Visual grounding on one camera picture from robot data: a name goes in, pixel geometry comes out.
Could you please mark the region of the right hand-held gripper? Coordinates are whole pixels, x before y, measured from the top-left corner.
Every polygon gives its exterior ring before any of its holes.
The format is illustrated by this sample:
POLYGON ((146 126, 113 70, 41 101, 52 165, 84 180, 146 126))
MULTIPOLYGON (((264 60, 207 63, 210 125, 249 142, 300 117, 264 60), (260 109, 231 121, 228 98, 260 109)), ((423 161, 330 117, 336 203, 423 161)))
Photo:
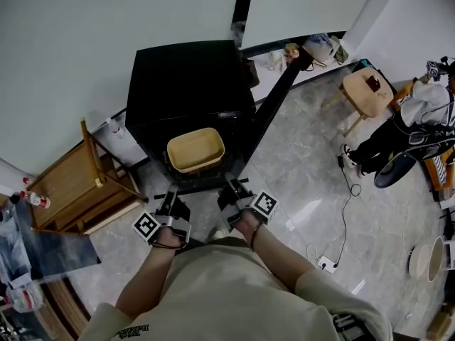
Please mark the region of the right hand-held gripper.
POLYGON ((224 188, 217 200, 225 226, 232 231, 241 219, 243 210, 248 210, 260 223, 268 224, 279 206, 279 201, 262 190, 254 194, 231 173, 225 173, 230 188, 224 188))

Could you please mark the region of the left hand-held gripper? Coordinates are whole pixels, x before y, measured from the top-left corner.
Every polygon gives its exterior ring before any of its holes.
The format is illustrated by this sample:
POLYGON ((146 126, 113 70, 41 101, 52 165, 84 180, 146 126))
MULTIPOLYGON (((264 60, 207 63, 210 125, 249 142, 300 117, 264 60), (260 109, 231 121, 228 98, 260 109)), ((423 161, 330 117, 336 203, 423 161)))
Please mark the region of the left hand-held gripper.
POLYGON ((191 211, 178 198, 178 185, 170 185, 155 212, 144 210, 132 223, 132 229, 147 244, 152 244, 162 227, 169 227, 183 244, 189 243, 191 211))

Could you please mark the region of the person's right hand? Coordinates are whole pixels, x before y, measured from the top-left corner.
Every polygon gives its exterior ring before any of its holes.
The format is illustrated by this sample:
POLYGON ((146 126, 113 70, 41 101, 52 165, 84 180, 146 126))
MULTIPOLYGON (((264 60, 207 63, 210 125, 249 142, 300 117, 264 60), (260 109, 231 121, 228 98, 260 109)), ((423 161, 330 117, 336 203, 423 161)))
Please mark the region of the person's right hand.
POLYGON ((238 230, 246 240, 249 240, 253 235, 254 230, 262 222, 260 218, 257 217, 256 213, 250 209, 243 209, 240 213, 240 218, 234 224, 234 228, 238 230))

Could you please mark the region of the person's left hand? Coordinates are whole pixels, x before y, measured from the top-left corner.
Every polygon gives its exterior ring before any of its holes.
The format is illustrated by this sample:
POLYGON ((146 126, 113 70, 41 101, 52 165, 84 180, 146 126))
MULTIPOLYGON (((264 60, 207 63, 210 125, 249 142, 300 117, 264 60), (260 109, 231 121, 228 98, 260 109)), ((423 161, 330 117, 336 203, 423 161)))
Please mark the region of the person's left hand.
POLYGON ((169 227, 162 227, 156 235, 152 245, 163 249, 177 250, 182 247, 182 241, 169 227))

